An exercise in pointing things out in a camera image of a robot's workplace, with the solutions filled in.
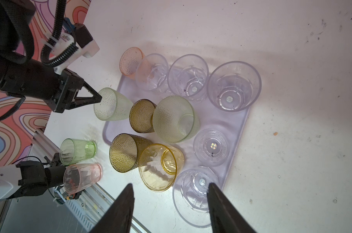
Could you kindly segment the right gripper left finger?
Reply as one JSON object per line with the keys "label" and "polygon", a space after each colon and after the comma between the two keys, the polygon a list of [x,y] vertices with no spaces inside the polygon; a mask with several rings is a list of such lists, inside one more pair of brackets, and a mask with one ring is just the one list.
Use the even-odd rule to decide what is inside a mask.
{"label": "right gripper left finger", "polygon": [[129,233],[134,202],[133,185],[129,183],[90,233]]}

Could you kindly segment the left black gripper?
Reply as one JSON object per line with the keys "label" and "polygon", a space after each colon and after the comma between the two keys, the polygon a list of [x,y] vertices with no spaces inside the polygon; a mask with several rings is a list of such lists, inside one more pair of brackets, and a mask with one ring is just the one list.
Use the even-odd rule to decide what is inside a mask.
{"label": "left black gripper", "polygon": [[[91,97],[78,97],[84,87]],[[65,69],[58,75],[53,68],[30,60],[17,64],[0,56],[0,91],[14,97],[43,100],[52,111],[63,113],[90,104],[100,103],[102,96],[75,72]]]}

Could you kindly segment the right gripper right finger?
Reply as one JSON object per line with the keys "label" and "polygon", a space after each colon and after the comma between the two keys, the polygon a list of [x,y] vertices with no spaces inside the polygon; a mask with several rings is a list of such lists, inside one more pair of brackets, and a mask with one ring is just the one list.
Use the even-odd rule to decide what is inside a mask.
{"label": "right gripper right finger", "polygon": [[209,184],[207,200],[213,233],[256,232],[215,183]]}

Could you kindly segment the light green glass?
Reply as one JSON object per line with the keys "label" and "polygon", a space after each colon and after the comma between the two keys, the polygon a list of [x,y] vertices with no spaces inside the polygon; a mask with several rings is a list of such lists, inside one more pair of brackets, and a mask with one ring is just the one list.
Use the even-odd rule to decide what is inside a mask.
{"label": "light green glass", "polygon": [[118,121],[129,118],[133,102],[118,91],[105,87],[99,91],[102,100],[94,104],[94,113],[102,121]]}

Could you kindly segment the dark olive glass back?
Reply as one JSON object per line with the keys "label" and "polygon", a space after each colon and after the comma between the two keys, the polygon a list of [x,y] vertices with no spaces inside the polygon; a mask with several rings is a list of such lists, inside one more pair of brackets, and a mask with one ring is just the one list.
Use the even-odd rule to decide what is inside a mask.
{"label": "dark olive glass back", "polygon": [[138,100],[130,110],[129,123],[132,129],[141,134],[153,133],[153,114],[157,105],[148,99]]}

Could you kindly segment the dark olive glass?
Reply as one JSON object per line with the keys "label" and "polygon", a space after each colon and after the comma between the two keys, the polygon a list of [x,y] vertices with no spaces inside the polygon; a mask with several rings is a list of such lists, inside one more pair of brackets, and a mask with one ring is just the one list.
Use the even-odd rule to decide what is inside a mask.
{"label": "dark olive glass", "polygon": [[120,173],[126,173],[138,168],[138,163],[143,151],[153,142],[147,138],[119,134],[114,138],[109,150],[109,159],[113,168]]}
{"label": "dark olive glass", "polygon": [[130,110],[129,123],[132,129],[141,134],[153,133],[153,114],[157,105],[148,99],[138,100]]}

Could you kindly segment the peach pink glass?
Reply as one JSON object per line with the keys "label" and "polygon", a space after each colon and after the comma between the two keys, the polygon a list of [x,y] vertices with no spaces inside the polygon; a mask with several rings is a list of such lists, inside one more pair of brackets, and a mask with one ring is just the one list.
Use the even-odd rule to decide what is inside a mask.
{"label": "peach pink glass", "polygon": [[135,79],[135,73],[139,64],[145,57],[144,53],[138,47],[128,48],[121,56],[119,69],[124,76]]}

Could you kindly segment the dark olive glass front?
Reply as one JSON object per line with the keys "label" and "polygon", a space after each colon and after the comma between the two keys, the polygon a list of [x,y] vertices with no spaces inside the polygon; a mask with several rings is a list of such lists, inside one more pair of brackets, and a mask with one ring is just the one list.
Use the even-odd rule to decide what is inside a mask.
{"label": "dark olive glass front", "polygon": [[147,138],[119,134],[114,138],[109,150],[109,159],[113,168],[120,173],[126,173],[138,168],[138,163],[143,151],[153,142]]}

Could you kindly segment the yellow glass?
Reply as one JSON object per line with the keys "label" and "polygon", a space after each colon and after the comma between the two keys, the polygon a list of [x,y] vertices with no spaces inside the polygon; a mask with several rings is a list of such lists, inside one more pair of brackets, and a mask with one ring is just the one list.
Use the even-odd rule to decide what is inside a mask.
{"label": "yellow glass", "polygon": [[152,144],[142,152],[138,168],[147,188],[154,192],[163,192],[173,185],[184,164],[184,154],[180,149]]}

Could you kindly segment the small clear glass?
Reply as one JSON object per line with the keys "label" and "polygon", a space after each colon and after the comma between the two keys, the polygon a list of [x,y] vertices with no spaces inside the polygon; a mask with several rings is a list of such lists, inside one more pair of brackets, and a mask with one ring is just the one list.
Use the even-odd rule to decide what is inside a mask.
{"label": "small clear glass", "polygon": [[222,132],[205,129],[195,136],[193,151],[202,164],[217,167],[226,161],[229,155],[229,144]]}

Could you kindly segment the pale green glass front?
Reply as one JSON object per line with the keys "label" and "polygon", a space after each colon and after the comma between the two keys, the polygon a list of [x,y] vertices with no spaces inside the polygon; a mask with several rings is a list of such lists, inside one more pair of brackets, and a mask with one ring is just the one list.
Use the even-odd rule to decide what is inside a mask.
{"label": "pale green glass front", "polygon": [[153,113],[152,123],[157,136],[167,143],[191,139],[200,129],[200,120],[193,106],[180,96],[161,100]]}

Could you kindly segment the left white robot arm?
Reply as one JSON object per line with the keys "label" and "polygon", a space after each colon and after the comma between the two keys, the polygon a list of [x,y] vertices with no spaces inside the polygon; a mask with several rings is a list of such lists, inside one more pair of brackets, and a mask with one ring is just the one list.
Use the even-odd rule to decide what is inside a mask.
{"label": "left white robot arm", "polygon": [[[24,64],[0,56],[0,91],[19,100],[0,116],[3,121],[12,116],[27,97],[44,101],[55,113],[99,103],[102,96],[75,72],[68,69],[56,74],[53,68],[31,59]],[[40,196],[48,189],[61,185],[65,167],[53,164],[50,168],[39,160],[17,159],[0,167],[0,201]]]}

